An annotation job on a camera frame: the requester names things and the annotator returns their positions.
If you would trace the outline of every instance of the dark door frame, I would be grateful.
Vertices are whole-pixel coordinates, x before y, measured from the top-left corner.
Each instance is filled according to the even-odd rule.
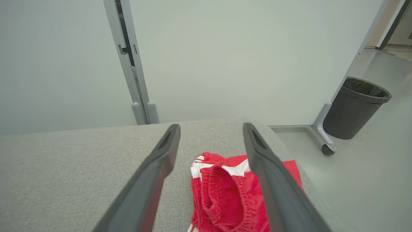
[[[382,50],[386,47],[388,44],[389,40],[391,39],[393,32],[395,31],[396,27],[399,24],[400,19],[402,18],[403,13],[405,13],[406,8],[408,7],[409,3],[411,0],[405,0],[403,3],[400,11],[398,12],[398,15],[396,16],[395,20],[392,23],[391,28],[389,29],[388,33],[386,34],[384,40],[382,41],[380,47],[375,47],[375,49]]]

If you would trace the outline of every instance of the clothing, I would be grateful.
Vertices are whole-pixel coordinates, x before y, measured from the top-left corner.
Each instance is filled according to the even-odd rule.
[[[302,188],[295,161],[283,162]],[[203,153],[191,167],[191,231],[270,231],[259,179],[246,155],[228,159]]]

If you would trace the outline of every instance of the whiteboard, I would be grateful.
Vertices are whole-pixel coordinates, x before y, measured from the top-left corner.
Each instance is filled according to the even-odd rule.
[[[380,6],[381,0],[130,0],[161,123],[313,124]]]
[[[102,0],[0,2],[0,134],[136,125]]]

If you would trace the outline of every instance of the whiteboard leg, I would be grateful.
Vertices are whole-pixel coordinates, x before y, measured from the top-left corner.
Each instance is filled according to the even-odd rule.
[[[312,126],[312,129],[316,132],[316,134],[325,142],[326,146],[328,146],[328,148],[333,151],[333,152],[337,152],[337,148],[336,146],[333,144],[332,139],[330,138],[330,136],[325,132],[325,130],[323,129],[323,121],[326,118],[326,115],[328,114],[330,107],[332,106],[332,103],[326,103],[321,112],[319,113],[318,117],[315,120],[315,123]]]

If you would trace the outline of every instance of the red fabric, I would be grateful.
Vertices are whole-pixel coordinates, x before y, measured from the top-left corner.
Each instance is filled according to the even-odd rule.
[[[208,152],[202,156],[192,166],[190,231],[270,231],[259,179],[248,168],[247,156],[225,159]],[[283,164],[302,188],[296,162]]]

